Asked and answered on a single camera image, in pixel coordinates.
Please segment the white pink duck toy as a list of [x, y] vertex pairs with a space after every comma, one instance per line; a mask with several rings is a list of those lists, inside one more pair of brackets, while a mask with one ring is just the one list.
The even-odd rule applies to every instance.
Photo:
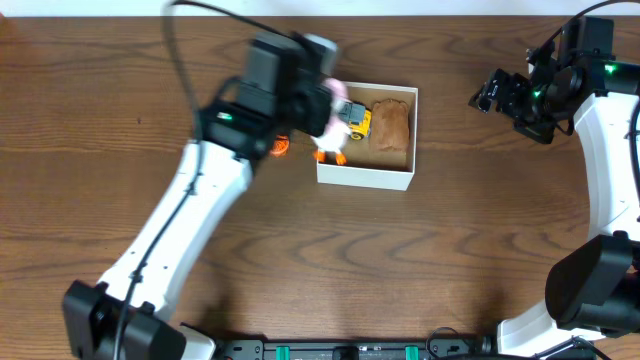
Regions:
[[327, 78], [323, 84], [332, 93], [331, 113], [323, 134], [320, 137], [312, 137], [312, 141], [316, 145], [314, 158], [318, 163], [324, 163], [326, 154], [333, 153], [336, 163], [342, 166], [347, 163], [342, 148], [352, 133], [350, 127], [339, 117], [340, 111], [350, 102], [347, 87], [335, 78]]

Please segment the yellow grey toy truck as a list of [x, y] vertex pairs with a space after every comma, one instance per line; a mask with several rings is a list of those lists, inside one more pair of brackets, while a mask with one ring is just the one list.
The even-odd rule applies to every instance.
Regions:
[[361, 102], [347, 102], [338, 114], [351, 129], [350, 137], [359, 141], [371, 133], [372, 112]]

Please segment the brown plush toy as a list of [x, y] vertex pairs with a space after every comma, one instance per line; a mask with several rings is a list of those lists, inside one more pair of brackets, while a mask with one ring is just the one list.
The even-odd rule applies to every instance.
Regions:
[[372, 111], [370, 148], [382, 152], [405, 152], [408, 148], [409, 106], [406, 102], [386, 99], [376, 102]]

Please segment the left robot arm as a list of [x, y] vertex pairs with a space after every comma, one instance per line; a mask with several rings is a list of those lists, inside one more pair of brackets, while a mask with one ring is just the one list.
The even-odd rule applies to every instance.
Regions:
[[239, 87], [237, 100], [218, 93], [196, 112], [194, 137], [134, 242], [96, 285], [76, 281], [65, 293], [64, 321], [76, 358], [213, 358], [214, 339], [169, 323], [189, 273], [277, 136], [299, 129], [325, 138], [347, 100], [346, 85], [335, 78], [308, 94], [264, 91], [237, 78], [226, 84]]

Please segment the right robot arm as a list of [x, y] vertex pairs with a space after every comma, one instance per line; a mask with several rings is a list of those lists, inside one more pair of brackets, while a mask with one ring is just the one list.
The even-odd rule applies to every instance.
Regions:
[[497, 352], [558, 350], [639, 331], [639, 68], [602, 47], [554, 58], [536, 49], [529, 73], [495, 70], [470, 106], [508, 116], [541, 144], [578, 136], [589, 193], [584, 245], [550, 270], [542, 301], [497, 328]]

